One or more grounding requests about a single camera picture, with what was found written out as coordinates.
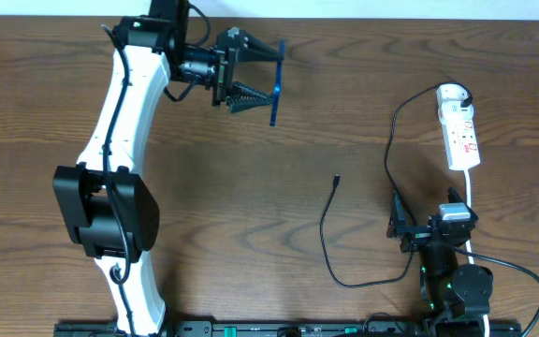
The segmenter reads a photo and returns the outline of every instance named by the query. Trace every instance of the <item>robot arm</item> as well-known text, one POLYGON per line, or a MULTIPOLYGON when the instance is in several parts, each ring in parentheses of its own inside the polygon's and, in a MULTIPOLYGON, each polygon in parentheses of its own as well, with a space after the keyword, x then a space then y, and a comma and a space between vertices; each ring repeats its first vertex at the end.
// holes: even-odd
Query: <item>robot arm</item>
POLYGON ((71 240, 95 258, 108 280, 118 310, 118 330, 140 336, 158 333, 166 310, 155 285, 150 255, 159 228, 159 209, 142 181, 145 147, 159 97, 164 92, 171 97, 171 81, 184 81, 190 83, 189 90, 195 85, 212 88, 213 106, 226 102, 230 112, 272 104, 275 111, 280 93, 278 82, 274 94, 265 94, 232 79, 237 62, 280 63, 284 50, 275 51, 238 28, 220 34, 212 48, 188 45, 184 38, 189 7, 182 0, 153 0, 149 16, 124 17, 114 27, 114 44, 121 48, 113 56, 108 95, 95 132, 77 166, 60 166, 53 178, 71 240), (125 81, 121 52, 129 67, 129 83, 111 130, 109 173, 103 173, 106 136, 125 81), (116 205, 110 201, 110 191, 107 196, 97 194, 106 182, 114 186, 116 205), (114 212, 122 218, 120 226, 114 212), (110 271, 125 271, 127 259, 131 272, 117 286, 110 271))

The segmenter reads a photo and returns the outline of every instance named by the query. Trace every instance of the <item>white wall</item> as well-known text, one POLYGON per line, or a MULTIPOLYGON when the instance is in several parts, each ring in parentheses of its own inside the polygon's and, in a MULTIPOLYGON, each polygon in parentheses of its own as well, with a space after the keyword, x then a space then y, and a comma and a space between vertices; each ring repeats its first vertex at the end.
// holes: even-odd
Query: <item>white wall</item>
MULTIPOLYGON (((151 0, 0 0, 0 15, 146 14, 151 0)), ((192 0, 211 17, 539 20, 539 0, 192 0)))

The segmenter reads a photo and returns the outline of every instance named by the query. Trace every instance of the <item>cable connector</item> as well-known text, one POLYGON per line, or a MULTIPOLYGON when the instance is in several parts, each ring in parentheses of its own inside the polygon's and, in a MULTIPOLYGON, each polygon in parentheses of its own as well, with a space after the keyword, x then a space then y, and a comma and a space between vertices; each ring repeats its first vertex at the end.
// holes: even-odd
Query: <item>cable connector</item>
POLYGON ((438 119, 446 125, 473 118, 473 98, 458 84, 443 84, 436 90, 438 99, 438 119))
POLYGON ((341 174, 340 173, 336 173, 334 175, 334 180, 332 181, 332 188, 333 189, 336 189, 336 187, 338 187, 338 184, 341 183, 341 174))
POLYGON ((115 33, 109 29, 109 27, 107 27, 105 24, 101 24, 101 29, 103 29, 103 31, 108 35, 109 39, 111 39, 113 47, 115 47, 118 52, 124 50, 125 45, 122 43, 122 41, 120 41, 115 33))

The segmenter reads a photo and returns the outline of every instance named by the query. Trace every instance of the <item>green connector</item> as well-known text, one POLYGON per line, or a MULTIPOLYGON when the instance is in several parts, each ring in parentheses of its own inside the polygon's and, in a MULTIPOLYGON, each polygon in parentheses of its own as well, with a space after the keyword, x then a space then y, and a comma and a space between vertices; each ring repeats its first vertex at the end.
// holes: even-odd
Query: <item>green connector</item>
POLYGON ((224 328, 224 337, 236 337, 236 328, 224 328))

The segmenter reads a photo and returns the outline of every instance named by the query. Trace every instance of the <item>wood grain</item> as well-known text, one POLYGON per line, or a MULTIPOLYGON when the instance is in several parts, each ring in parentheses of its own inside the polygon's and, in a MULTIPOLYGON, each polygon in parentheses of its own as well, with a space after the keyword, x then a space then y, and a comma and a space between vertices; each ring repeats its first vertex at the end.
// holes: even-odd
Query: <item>wood grain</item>
MULTIPOLYGON (((51 190, 72 165, 108 90, 112 47, 98 25, 117 18, 0 17, 0 336, 48 336, 61 319, 112 319, 108 286, 70 242, 51 190)), ((326 223, 344 281, 395 276, 405 256, 385 238, 391 187, 382 167, 402 100, 455 79, 475 96, 482 164, 472 170, 475 250, 539 273, 539 22, 213 19, 287 41, 278 126, 268 110, 228 115, 196 90, 161 100, 145 181, 162 211, 153 250, 168 304, 217 319, 362 319, 374 308, 425 313, 418 262, 395 285, 347 290, 329 278, 317 221, 331 177, 341 187, 326 223)), ((193 20, 189 37, 203 32, 193 20)), ((242 81, 270 88, 271 66, 242 81)), ((172 91, 180 91, 180 84, 172 91)), ((419 219, 447 186, 435 99, 402 113, 392 173, 419 219)), ((531 319, 539 289, 494 271, 492 316, 531 319)), ((539 336, 539 324, 533 336, 539 336)))

